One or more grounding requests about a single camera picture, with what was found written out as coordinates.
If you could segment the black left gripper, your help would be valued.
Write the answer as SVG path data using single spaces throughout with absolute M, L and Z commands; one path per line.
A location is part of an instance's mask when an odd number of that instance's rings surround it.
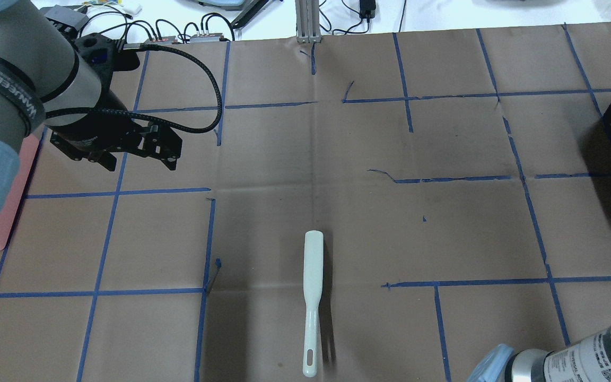
M 182 138 L 173 131 L 173 123 L 138 116 L 111 90 L 114 73 L 138 68 L 138 55 L 121 53 L 120 43 L 96 32 L 78 38 L 75 48 L 78 67 L 97 76 L 100 92 L 87 107 L 48 110 L 51 145 L 71 160 L 97 163 L 107 171 L 116 171 L 116 155 L 121 153 L 156 159 L 174 171 Z

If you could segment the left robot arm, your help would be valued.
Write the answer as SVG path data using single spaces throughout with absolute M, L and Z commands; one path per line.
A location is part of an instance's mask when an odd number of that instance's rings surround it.
M 93 33 L 67 39 L 30 1 L 0 1 L 0 212 L 22 142 L 47 126 L 72 160 L 116 169 L 128 152 L 176 169 L 181 139 L 164 123 L 142 127 L 111 91 L 123 44 Z

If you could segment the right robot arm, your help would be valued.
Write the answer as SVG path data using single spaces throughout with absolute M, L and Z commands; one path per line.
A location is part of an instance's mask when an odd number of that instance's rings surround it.
M 611 381 L 611 326 L 564 350 L 515 352 L 500 344 L 468 381 Z

